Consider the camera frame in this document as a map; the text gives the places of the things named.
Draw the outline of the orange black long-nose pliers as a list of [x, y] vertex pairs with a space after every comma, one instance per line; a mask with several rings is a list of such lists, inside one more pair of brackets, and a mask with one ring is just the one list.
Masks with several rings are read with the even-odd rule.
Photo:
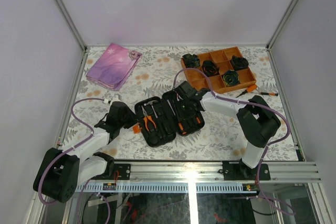
[[144, 125], [148, 132], [154, 132], [156, 131], [156, 123], [152, 119], [150, 115], [147, 114], [147, 111], [145, 110], [144, 106], [142, 106], [142, 113], [144, 115]]

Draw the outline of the black orange handled screwdriver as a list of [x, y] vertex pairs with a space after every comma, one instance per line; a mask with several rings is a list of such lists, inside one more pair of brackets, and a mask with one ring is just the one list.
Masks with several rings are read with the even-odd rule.
[[178, 126], [179, 126], [181, 134], [185, 135], [187, 133], [186, 132], [186, 122], [184, 120], [179, 120], [178, 121]]

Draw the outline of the small steel hammer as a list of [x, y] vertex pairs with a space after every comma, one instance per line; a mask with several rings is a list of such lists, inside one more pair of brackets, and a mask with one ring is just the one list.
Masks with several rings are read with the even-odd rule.
[[155, 104], [155, 103], [157, 103], [157, 101], [153, 100], [153, 101], [149, 101], [149, 102], [146, 103], [145, 105], [149, 105], [149, 106], [152, 108], [152, 110], [153, 110], [153, 114], [154, 114], [155, 118], [157, 119], [158, 116], [157, 116], [157, 113], [156, 113], [155, 108], [154, 108], [154, 104]]

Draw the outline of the black plastic tool case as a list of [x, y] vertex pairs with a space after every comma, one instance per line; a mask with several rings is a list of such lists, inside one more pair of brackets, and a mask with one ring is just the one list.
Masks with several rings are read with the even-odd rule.
[[[180, 129], [178, 127], [178, 120], [174, 117], [167, 100], [170, 100], [172, 106], [174, 108], [174, 103], [177, 99], [177, 94], [175, 91], [168, 91], [164, 93], [161, 97], [152, 97], [141, 102], [138, 102], [135, 106], [135, 114], [138, 117], [138, 123], [133, 127], [133, 131], [135, 134], [142, 133], [146, 143], [150, 147], [159, 147], [165, 145], [169, 142], [172, 142], [177, 135], [180, 136], [188, 136], [192, 133], [195, 133], [202, 129], [205, 125], [202, 114], [197, 118], [191, 118], [185, 120], [186, 122], [186, 134], [182, 135]], [[158, 115], [156, 119], [153, 110], [149, 105], [145, 105], [149, 101], [157, 101], [154, 104], [155, 111]], [[142, 106], [144, 106], [147, 114], [152, 117], [154, 122], [156, 123], [156, 131], [148, 132], [144, 125], [144, 115], [142, 113]]]

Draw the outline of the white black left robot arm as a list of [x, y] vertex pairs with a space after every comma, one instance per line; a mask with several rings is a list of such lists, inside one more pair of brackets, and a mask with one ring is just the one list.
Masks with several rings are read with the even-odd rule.
[[39, 200], [47, 205], [47, 198], [53, 202], [67, 202], [77, 186], [93, 179], [118, 179], [119, 171], [114, 158], [101, 152], [120, 134], [122, 128], [129, 129], [137, 123], [136, 114], [123, 102], [105, 101], [109, 112], [94, 126], [82, 140], [64, 142], [60, 148], [50, 148], [44, 156], [33, 183]]

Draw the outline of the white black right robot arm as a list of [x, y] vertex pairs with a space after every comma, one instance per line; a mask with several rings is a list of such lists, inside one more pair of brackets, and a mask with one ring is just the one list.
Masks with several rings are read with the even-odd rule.
[[266, 101], [255, 95], [248, 101], [233, 99], [202, 88], [199, 91], [184, 81], [173, 89], [182, 99], [177, 105], [186, 113], [216, 112], [237, 119], [247, 140], [239, 166], [240, 175], [251, 179], [258, 173], [258, 164], [269, 140], [280, 128], [280, 120]]

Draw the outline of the black rolled tape far left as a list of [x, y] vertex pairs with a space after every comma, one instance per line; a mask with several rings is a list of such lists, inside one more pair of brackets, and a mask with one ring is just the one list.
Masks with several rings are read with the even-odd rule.
[[200, 60], [197, 55], [185, 54], [182, 56], [186, 68], [198, 68]]

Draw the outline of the black rolled tape centre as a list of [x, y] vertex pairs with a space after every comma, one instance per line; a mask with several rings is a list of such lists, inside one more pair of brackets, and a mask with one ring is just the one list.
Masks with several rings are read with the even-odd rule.
[[219, 67], [211, 60], [203, 61], [201, 69], [207, 77], [212, 77], [219, 74]]

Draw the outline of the black green rolled tape front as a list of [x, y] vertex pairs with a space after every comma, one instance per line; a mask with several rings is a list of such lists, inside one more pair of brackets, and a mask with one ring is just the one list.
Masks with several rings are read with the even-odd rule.
[[222, 75], [222, 80], [227, 87], [233, 87], [240, 84], [239, 75], [237, 71], [234, 70], [227, 70]]

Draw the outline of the orange compartment tray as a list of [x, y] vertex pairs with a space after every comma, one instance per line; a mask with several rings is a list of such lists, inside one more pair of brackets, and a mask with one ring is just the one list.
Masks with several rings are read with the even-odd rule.
[[[202, 54], [198, 54], [197, 56], [200, 60], [200, 66], [198, 68], [186, 68], [182, 58], [181, 58], [181, 66], [183, 69], [186, 70], [184, 74], [188, 83], [198, 90], [200, 90], [201, 88], [213, 88], [215, 92], [222, 94], [226, 92], [247, 89], [248, 87], [256, 84], [256, 78], [252, 74], [249, 67], [247, 69], [237, 71], [239, 75], [240, 84], [236, 86], [227, 87], [225, 86], [222, 80], [222, 75], [227, 70], [234, 70], [232, 65], [230, 64], [232, 56], [243, 57], [238, 47], [205, 52]], [[219, 67], [218, 75], [207, 77], [204, 74], [204, 72], [201, 69], [201, 66], [203, 61], [205, 60], [211, 60], [217, 64], [217, 66]]]

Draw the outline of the purple folded cloth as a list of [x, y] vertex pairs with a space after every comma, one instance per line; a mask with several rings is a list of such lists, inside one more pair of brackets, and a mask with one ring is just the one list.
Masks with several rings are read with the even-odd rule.
[[141, 59], [142, 54], [111, 43], [86, 74], [88, 81], [118, 91]]

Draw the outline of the black rolled tape far right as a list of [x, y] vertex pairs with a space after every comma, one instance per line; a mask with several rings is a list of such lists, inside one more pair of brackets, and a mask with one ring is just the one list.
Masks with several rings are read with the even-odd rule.
[[237, 56], [232, 56], [230, 64], [235, 71], [244, 70], [249, 67], [249, 62], [245, 58]]

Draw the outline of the small black orange screwdriver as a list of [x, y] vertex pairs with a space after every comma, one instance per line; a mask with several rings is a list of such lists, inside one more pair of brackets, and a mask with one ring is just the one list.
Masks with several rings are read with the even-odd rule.
[[278, 93], [269, 93], [269, 92], [259, 92], [259, 95], [267, 95], [267, 96], [275, 96], [277, 97], [279, 94]]

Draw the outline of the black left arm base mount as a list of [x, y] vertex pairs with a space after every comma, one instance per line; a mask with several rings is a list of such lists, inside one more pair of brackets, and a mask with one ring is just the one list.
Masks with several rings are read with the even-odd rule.
[[108, 169], [97, 179], [104, 180], [129, 180], [131, 175], [131, 164], [120, 163], [114, 164], [112, 169]]

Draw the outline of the aluminium front rail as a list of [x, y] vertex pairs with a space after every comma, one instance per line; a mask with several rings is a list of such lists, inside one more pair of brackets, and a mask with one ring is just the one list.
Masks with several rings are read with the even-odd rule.
[[[177, 162], [139, 161], [131, 162], [131, 182], [252, 182], [254, 180], [225, 180], [222, 161]], [[321, 176], [314, 162], [263, 162], [269, 166], [271, 180], [265, 183], [320, 183]]]

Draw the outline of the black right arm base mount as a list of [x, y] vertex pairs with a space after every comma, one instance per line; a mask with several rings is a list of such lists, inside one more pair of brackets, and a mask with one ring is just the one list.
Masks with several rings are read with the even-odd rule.
[[225, 180], [256, 180], [259, 175], [259, 180], [271, 180], [269, 166], [262, 163], [260, 169], [258, 166], [249, 168], [241, 160], [239, 161], [222, 161], [222, 170]]

